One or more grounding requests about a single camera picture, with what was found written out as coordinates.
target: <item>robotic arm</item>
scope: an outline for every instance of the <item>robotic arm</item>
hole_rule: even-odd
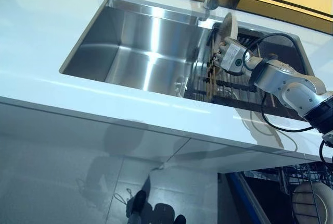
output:
[[[256,57],[230,37],[221,41],[213,62],[233,75],[247,75],[251,84],[274,94],[323,134],[327,146],[333,147],[333,91],[326,91],[319,78],[298,73],[274,55]]]

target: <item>black cable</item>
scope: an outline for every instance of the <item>black cable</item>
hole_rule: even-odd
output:
[[[285,132],[291,132],[291,133],[298,133],[298,132],[303,132],[303,131],[307,131],[307,130],[313,129],[313,127],[308,127],[308,128],[305,128],[305,129],[290,130],[290,129],[283,129],[283,128],[280,128],[278,126],[275,126],[275,125],[271,124],[268,121],[268,119],[266,118],[265,113],[264,113],[264,104],[265,104],[265,101],[266,101],[266,97],[267,97],[267,92],[265,92],[264,96],[262,97],[262,101],[261,101],[261,115],[262,115],[262,118],[264,119],[264,121],[268,125],[270,125],[271,127],[275,128],[275,129],[278,129],[278,130],[281,130],[281,131],[285,131]]]
[[[294,38],[292,38],[291,36],[287,35],[287,34],[284,34],[284,33],[272,33],[272,34],[267,34],[267,35],[264,35],[262,36],[261,38],[258,38],[257,40],[255,40],[254,42],[252,42],[248,47],[247,49],[245,50],[244,54],[243,54],[243,57],[242,57],[242,61],[243,61],[243,65],[244,67],[247,69],[247,70],[250,70],[250,71],[253,71],[253,69],[249,68],[249,66],[247,66],[246,62],[245,62],[245,56],[246,56],[246,53],[252,49],[253,46],[255,46],[257,43],[261,42],[262,40],[264,40],[265,38],[269,38],[270,36],[275,36],[275,35],[279,35],[279,36],[283,36],[285,38],[288,38],[294,45],[296,51],[297,51],[297,54],[302,58],[302,54],[301,54],[301,50],[297,44],[297,42],[295,41]]]
[[[321,158],[322,162],[326,165],[328,169],[333,169],[333,156],[332,156],[332,164],[329,164],[325,161],[323,157],[323,147],[325,145],[325,141],[323,140],[321,145],[319,146],[319,157]]]

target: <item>white countertop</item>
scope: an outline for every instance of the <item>white countertop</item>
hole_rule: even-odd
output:
[[[321,135],[316,131],[277,132],[250,112],[124,86],[71,77],[59,68],[104,0],[0,0],[0,101],[16,99],[99,116],[144,122],[151,129],[180,132],[223,144],[255,147],[265,152],[281,149],[289,156],[318,159]],[[147,0],[203,12],[189,0]],[[224,17],[218,8],[212,15]],[[327,90],[333,90],[333,36],[240,11],[238,21],[296,34],[310,64]],[[303,128],[306,123],[269,116],[281,127]],[[259,128],[261,134],[243,122]],[[324,149],[331,157],[333,150]]]

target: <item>white cabinet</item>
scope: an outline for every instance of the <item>white cabinet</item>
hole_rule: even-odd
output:
[[[0,104],[0,133],[39,145],[89,148],[110,155],[168,160],[188,138],[112,123]]]
[[[169,161],[171,166],[192,167],[221,173],[308,162],[312,161],[196,139],[189,140]]]

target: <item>cabinet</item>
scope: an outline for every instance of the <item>cabinet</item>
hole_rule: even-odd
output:
[[[197,139],[189,140],[169,161],[171,166],[192,167],[221,173],[309,162],[312,161]]]

